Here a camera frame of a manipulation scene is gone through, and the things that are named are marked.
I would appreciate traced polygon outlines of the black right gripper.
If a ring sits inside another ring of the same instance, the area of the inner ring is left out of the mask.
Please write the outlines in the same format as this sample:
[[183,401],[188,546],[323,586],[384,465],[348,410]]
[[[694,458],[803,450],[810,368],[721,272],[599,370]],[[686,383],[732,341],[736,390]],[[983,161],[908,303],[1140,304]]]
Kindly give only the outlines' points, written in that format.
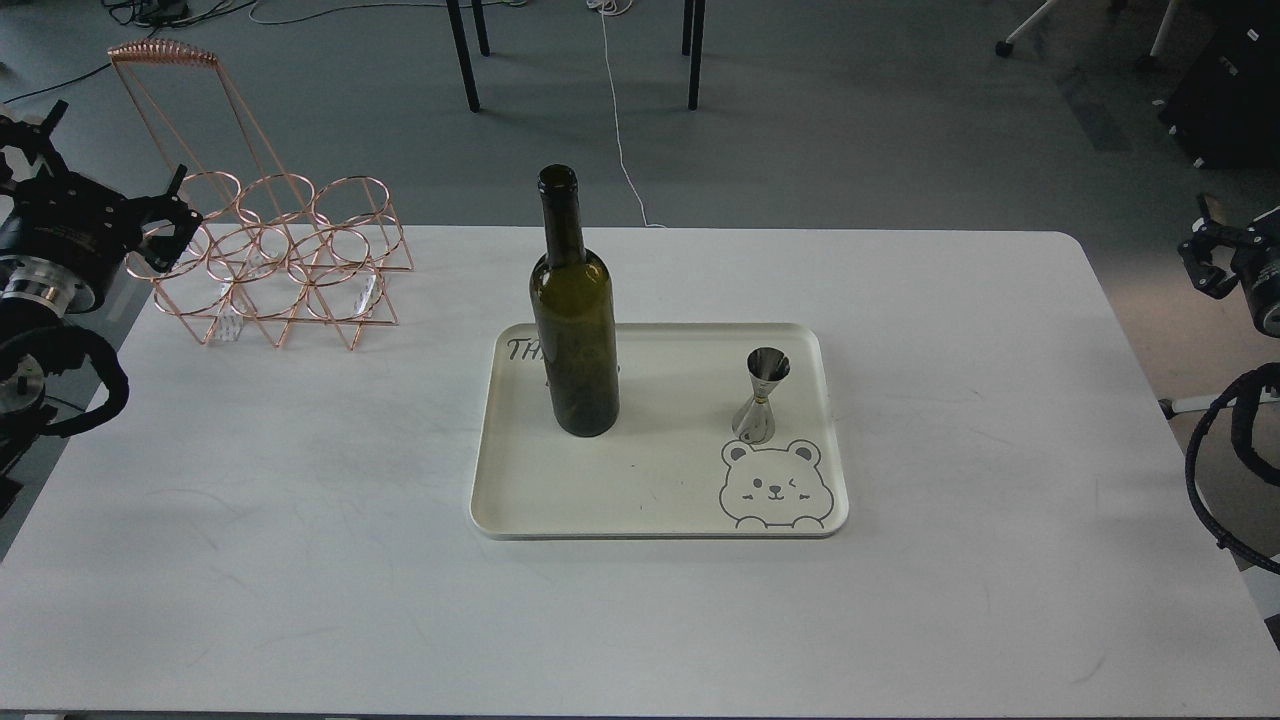
[[[1178,255],[1192,286],[1211,299],[1225,299],[1239,284],[1254,328],[1279,337],[1279,209],[1245,228],[1221,222],[1222,204],[1211,193],[1196,196],[1199,220],[1196,238],[1181,242]],[[1228,270],[1213,263],[1213,250],[1236,250]]]

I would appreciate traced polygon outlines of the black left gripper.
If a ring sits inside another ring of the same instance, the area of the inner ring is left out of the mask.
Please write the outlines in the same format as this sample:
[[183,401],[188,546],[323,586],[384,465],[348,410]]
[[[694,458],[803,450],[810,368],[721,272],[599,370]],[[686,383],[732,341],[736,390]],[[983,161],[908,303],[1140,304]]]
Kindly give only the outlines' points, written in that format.
[[[1,186],[15,186],[13,209],[3,223],[3,283],[32,261],[45,263],[76,278],[76,301],[104,301],[128,252],[138,254],[157,273],[172,272],[204,215],[179,196],[187,165],[175,167],[163,193],[127,200],[68,174],[52,145],[52,132],[68,108],[58,100],[40,123],[1,118]],[[37,177],[17,183],[8,149],[20,150]]]

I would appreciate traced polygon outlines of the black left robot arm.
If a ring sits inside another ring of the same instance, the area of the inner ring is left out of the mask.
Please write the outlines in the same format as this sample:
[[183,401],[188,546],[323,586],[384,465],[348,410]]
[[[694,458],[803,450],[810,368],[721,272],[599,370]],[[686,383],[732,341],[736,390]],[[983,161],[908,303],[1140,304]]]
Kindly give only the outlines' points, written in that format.
[[[127,197],[73,172],[52,133],[67,111],[55,102],[42,120],[4,117],[3,149],[20,151],[32,172],[17,179],[3,167],[12,211],[3,223],[1,439],[9,470],[42,437],[70,438],[118,416],[131,383],[116,350],[102,336],[69,322],[105,302],[129,255],[155,272],[172,272],[204,217],[179,195],[178,167],[154,196]],[[47,382],[88,364],[108,391],[97,407],[59,419]]]

